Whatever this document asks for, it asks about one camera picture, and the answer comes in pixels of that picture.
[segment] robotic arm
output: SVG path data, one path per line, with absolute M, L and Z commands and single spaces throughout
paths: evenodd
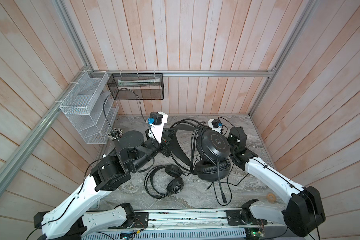
M 159 152 L 167 157 L 172 152 L 186 165 L 191 166 L 191 161 L 177 141 L 176 132 L 179 129 L 194 131 L 195 127 L 192 124 L 180 123 L 164 129 L 167 115 L 162 112 L 151 113 L 147 121 L 147 141 L 144 141 L 141 132 L 126 132 L 114 141 L 115 149 L 99 160 L 77 190 L 52 211 L 39 212 L 34 216 L 35 228 L 43 231 L 40 240 L 79 240 L 104 228 L 128 227 L 135 219 L 130 204 L 120 204 L 103 212 L 86 211 L 99 199 L 130 180 L 131 172 L 136 173 Z M 210 129 L 221 133 L 222 124 L 218 119 L 210 120 L 208 125 Z M 313 187 L 305 188 L 286 178 L 248 150 L 245 147 L 246 134 L 242 127 L 231 128 L 228 138 L 220 134 L 219 139 L 226 141 L 230 148 L 230 158 L 235 165 L 260 179 L 287 204 L 275 207 L 253 199 L 242 205 L 241 225 L 252 223 L 254 219 L 267 219 L 285 224 L 292 232 L 303 237 L 324 222 L 325 215 L 319 192 Z

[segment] black headset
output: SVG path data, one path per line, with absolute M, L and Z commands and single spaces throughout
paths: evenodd
M 231 163 L 228 160 L 231 149 L 227 139 L 215 130 L 206 130 L 196 138 L 196 149 L 201 160 L 195 165 L 194 172 L 202 180 L 210 182 L 218 180 L 221 197 L 226 203 L 220 179 L 228 176 L 231 169 Z
M 159 192 L 155 187 L 154 187 L 154 183 L 153 183 L 153 180 L 154 180 L 154 175 L 156 174 L 156 172 L 158 172 L 159 170 L 161 169 L 165 169 L 165 172 L 172 176 L 172 177 L 175 177 L 175 179 L 173 179 L 168 185 L 167 185 L 167 192 L 163 193 L 163 192 Z M 145 187 L 145 190 L 147 191 L 147 193 L 151 196 L 151 197 L 154 197 L 156 199 L 162 199 L 164 197 L 167 197 L 167 196 L 170 196 L 172 194 L 177 194 L 179 193 L 183 187 L 184 187 L 184 181 L 183 179 L 180 177 L 181 175 L 183 174 L 183 171 L 176 165 L 174 164 L 169 164 L 169 165 L 158 165 L 158 166 L 155 166 L 153 168 L 151 168 L 149 170 L 149 172 L 147 173 L 147 175 L 145 176 L 145 179 L 144 179 L 144 187 Z M 152 188 L 155 190 L 155 192 L 158 193 L 158 195 L 154 195 L 154 194 L 151 194 L 149 191 L 148 191 L 148 179 L 150 179 L 150 183 L 151 183 L 151 186 Z

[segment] ear cushion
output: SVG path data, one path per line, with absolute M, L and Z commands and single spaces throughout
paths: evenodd
M 184 181 L 181 177 L 172 180 L 167 186 L 168 195 L 179 193 L 184 187 Z
M 202 138 L 200 136 L 196 138 L 196 149 L 199 152 L 202 159 L 209 159 L 209 157 L 202 150 Z
M 183 174 L 183 171 L 180 169 L 180 167 L 174 164 L 165 166 L 165 172 L 172 177 L 180 177 Z
M 221 161 L 219 163 L 220 179 L 225 178 L 231 169 L 231 163 L 228 160 Z M 202 159 L 195 165 L 195 172 L 197 176 L 202 180 L 217 181 L 217 166 L 206 159 Z

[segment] gray marble surface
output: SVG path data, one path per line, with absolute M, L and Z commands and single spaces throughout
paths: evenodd
M 208 121 L 211 118 L 217 118 L 217 116 L 194 116 L 194 115 L 186 115 L 186 116 L 168 116 L 168 123 L 165 125 L 166 127 L 171 126 L 172 123 L 179 121 L 184 118 L 193 118 L 198 121 Z M 250 120 L 248 115 L 233 115 L 233 116 L 224 116 L 224 118 L 228 119 L 235 126 L 242 126 L 244 128 L 245 133 L 247 134 L 247 147 L 257 153 L 266 163 L 272 166 L 271 161 L 269 160 L 264 146 L 261 143 L 261 140 L 253 126 L 252 121 Z M 228 122 L 223 121 L 223 124 L 231 128 Z M 127 132 L 129 130 L 137 130 L 142 132 L 145 135 L 145 130 L 147 129 L 147 125 L 143 122 L 141 117 L 136 116 L 121 116 L 118 117 L 114 124 L 115 127 L 120 127 L 123 132 Z M 184 150 L 184 152 L 190 156 L 190 138 L 192 133 L 187 131 L 179 130 L 177 132 L 177 138 L 180 146 Z M 111 151 L 113 148 L 113 143 L 110 144 L 107 151 Z M 150 166 L 152 162 L 147 163 L 143 168 Z M 166 164 L 174 164 L 171 157 L 165 157 L 162 154 L 158 154 L 155 157 L 155 166 L 157 165 L 166 165 Z M 215 193 L 213 187 L 209 190 L 206 188 L 210 185 L 210 182 L 199 179 L 196 175 L 182 176 L 184 180 L 184 188 L 183 190 L 175 195 L 170 197 L 166 197 L 164 199 L 154 199 L 150 197 L 145 189 L 144 189 L 144 178 L 146 172 L 132 174 L 132 179 L 125 184 L 121 185 L 117 190 L 112 192 L 110 195 L 104 197 L 100 202 L 100 209 L 107 210 L 111 209 L 114 206 L 128 202 L 132 205 L 134 209 L 192 209 L 192 208 L 220 208 L 221 205 L 216 201 Z M 230 176 L 229 182 L 237 184 L 243 176 L 246 175 L 246 172 L 242 171 L 237 166 L 234 166 Z M 165 188 L 167 184 L 173 179 L 173 177 L 167 175 L 164 170 L 159 170 L 157 174 L 155 174 L 154 184 L 155 187 L 161 191 L 165 192 Z M 215 184 L 217 198 L 221 203 L 223 203 L 221 199 L 220 189 L 218 184 Z M 243 203 L 250 199 L 259 199 L 262 201 L 266 200 L 266 195 L 269 192 L 273 191 L 269 189 L 265 184 L 263 184 L 260 180 L 255 178 L 252 175 L 248 175 L 240 185 L 232 186 L 230 185 L 232 190 L 232 201 L 225 207 L 240 207 Z M 154 191 L 150 186 L 148 188 L 152 193 Z M 227 184 L 222 184 L 223 192 L 227 200 L 231 198 L 230 191 L 228 189 Z

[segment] wooden wall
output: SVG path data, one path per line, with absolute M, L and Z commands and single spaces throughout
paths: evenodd
M 0 0 L 0 168 L 83 65 L 50 1 Z M 81 184 L 97 149 L 60 115 L 0 199 L 0 239 L 25 239 L 35 213 Z
M 320 191 L 321 237 L 360 239 L 360 0 L 320 3 L 253 120 L 277 169 Z
M 307 0 L 64 0 L 94 69 L 271 69 Z M 249 113 L 265 78 L 165 78 L 143 113 Z M 120 114 L 139 114 L 121 101 Z

